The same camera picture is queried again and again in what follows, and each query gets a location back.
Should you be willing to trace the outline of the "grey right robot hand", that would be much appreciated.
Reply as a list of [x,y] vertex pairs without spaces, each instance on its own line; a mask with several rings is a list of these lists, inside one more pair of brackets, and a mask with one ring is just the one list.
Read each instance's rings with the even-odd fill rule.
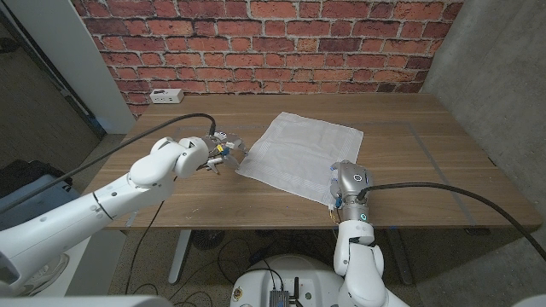
[[334,197],[334,209],[341,222],[358,220],[369,221],[369,193],[362,191],[372,184],[372,177],[363,166],[349,160],[335,162],[330,166],[336,175],[330,183],[330,193]]

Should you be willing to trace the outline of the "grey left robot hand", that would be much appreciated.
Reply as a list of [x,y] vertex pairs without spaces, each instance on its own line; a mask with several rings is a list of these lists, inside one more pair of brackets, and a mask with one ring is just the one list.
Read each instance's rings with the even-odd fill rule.
[[204,136],[202,140],[208,148],[208,159],[200,168],[208,171],[214,171],[218,174],[217,165],[225,164],[228,167],[237,170],[240,163],[232,155],[232,151],[241,151],[244,156],[248,155],[246,143],[236,134],[216,131],[211,136]]

